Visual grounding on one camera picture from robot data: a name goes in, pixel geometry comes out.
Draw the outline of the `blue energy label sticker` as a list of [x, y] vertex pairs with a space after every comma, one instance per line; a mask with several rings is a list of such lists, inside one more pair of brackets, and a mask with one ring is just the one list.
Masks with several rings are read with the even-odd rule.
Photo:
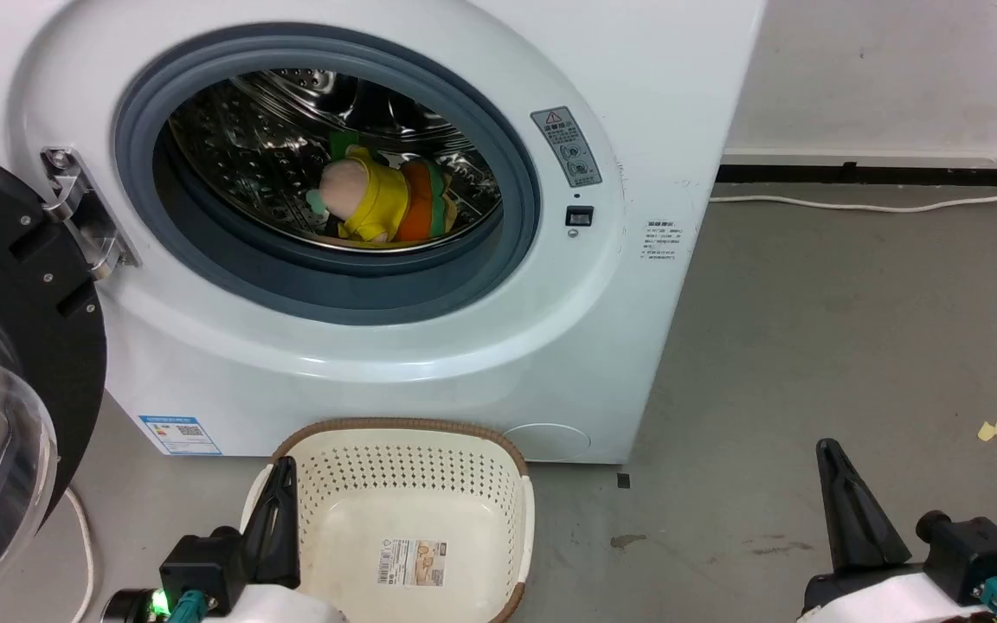
[[159, 449], [170, 456], [222, 456], [217, 444], [194, 417], [141, 415], [139, 421]]

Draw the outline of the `stainless steel washer drum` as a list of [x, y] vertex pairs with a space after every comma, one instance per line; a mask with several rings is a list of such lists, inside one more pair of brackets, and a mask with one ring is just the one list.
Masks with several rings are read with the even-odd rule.
[[[503, 198], [486, 158], [458, 127], [411, 96], [327, 68], [229, 76], [191, 95], [167, 121], [171, 145], [230, 210], [261, 228], [329, 251], [431, 248], [494, 223]], [[349, 146], [383, 165], [441, 174], [446, 230], [419, 241], [365, 243], [319, 204], [325, 166]]]

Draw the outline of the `barcode product sticker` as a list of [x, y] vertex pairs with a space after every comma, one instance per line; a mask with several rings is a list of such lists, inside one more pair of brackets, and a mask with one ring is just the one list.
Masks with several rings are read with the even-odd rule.
[[384, 539], [377, 560], [379, 585], [443, 588], [446, 584], [446, 541]]

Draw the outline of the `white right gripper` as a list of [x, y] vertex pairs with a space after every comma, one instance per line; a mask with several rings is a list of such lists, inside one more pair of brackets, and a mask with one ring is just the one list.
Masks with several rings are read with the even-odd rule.
[[964, 584], [910, 562], [911, 552], [841, 443], [815, 447], [833, 572], [808, 581], [796, 623], [988, 623]]

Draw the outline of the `black baseboard strip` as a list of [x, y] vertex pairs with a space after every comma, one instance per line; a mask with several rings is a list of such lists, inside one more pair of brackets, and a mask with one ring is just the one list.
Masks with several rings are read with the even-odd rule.
[[842, 165], [726, 164], [717, 183], [727, 184], [844, 184], [914, 185], [946, 188], [997, 188], [997, 169], [976, 167], [890, 167]]

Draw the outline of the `cream perforated laundry basket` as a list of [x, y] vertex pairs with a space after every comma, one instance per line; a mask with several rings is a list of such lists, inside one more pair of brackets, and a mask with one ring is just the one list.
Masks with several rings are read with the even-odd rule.
[[[299, 591], [350, 623], [510, 623], [535, 531], [529, 468], [468, 423], [313, 423], [274, 453], [299, 470]], [[384, 539], [446, 541], [443, 588], [379, 585]]]

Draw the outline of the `white front-load washing machine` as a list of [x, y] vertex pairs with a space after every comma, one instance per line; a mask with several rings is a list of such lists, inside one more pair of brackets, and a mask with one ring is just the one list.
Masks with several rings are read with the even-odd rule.
[[[72, 147], [141, 265], [94, 281], [106, 383], [141, 415], [194, 417], [222, 456], [269, 456], [320, 421], [578, 428], [575, 462], [632, 452], [769, 0], [0, 0], [0, 166], [55, 198]], [[537, 170], [516, 272], [451, 314], [330, 324], [229, 294], [174, 259], [116, 170], [116, 114], [163, 52], [235, 25], [353, 30], [483, 94]], [[570, 188], [531, 112], [566, 106], [602, 182]]]

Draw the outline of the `orange and green plush toy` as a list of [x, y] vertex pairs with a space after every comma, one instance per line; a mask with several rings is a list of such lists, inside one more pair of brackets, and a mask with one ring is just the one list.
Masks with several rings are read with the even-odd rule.
[[450, 233], [458, 217], [448, 193], [450, 175], [431, 159], [420, 157], [404, 162], [399, 171], [408, 185], [408, 204], [393, 241], [420, 243]]

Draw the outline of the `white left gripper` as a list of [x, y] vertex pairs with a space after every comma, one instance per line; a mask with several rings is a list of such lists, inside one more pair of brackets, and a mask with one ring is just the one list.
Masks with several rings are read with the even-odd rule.
[[331, 603], [294, 590], [300, 584], [298, 469], [284, 456], [250, 490], [244, 557], [250, 582], [225, 615], [203, 623], [350, 623]]

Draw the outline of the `pink-headed yellow plush doll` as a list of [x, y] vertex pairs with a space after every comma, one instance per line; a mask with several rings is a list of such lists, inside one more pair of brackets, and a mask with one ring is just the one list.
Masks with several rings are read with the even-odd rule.
[[396, 243], [408, 204], [408, 185], [399, 171], [404, 162], [383, 164], [353, 132], [332, 132], [330, 154], [317, 188], [306, 194], [309, 209], [317, 217], [336, 217], [338, 234], [349, 240]]

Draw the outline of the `black round washer door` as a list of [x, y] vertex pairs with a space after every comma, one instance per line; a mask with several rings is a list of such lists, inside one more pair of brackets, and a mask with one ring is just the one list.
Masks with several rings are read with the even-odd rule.
[[39, 194], [3, 166], [0, 331], [56, 437], [55, 483], [41, 528], [71, 485], [98, 421], [106, 325], [98, 289], [66, 226], [52, 221]]

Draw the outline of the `grey rubber door gasket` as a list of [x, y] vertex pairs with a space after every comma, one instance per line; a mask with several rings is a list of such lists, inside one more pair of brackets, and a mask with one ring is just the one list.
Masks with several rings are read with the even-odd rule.
[[[167, 121], [229, 76], [327, 68], [399, 91], [447, 119], [486, 158], [501, 217], [451, 243], [360, 253], [307, 246], [230, 210], [171, 145]], [[503, 113], [466, 80], [410, 48], [329, 25], [269, 22], [195, 36], [163, 52], [127, 88], [114, 132], [124, 192], [174, 259], [229, 294], [330, 324], [426, 322], [491, 294], [537, 238], [537, 170]]]

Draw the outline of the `metal door hinge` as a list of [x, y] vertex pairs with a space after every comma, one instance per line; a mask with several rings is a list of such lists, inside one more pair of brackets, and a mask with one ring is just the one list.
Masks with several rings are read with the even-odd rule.
[[55, 198], [43, 205], [44, 213], [66, 226], [92, 279], [107, 279], [121, 267], [141, 265], [78, 151], [67, 146], [45, 146], [40, 157], [48, 185], [55, 193]]

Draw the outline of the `grey warning sticker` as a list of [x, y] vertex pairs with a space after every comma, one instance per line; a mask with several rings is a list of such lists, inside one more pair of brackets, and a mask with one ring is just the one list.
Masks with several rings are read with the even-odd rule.
[[602, 182], [594, 153], [569, 107], [531, 112], [531, 121], [549, 143], [570, 188], [587, 188]]

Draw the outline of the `round white filter cover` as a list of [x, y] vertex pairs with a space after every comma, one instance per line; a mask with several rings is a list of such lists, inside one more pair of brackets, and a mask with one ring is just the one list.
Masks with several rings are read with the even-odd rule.
[[575, 461], [592, 446], [588, 434], [562, 423], [523, 423], [506, 430], [504, 437], [513, 442], [529, 462]]

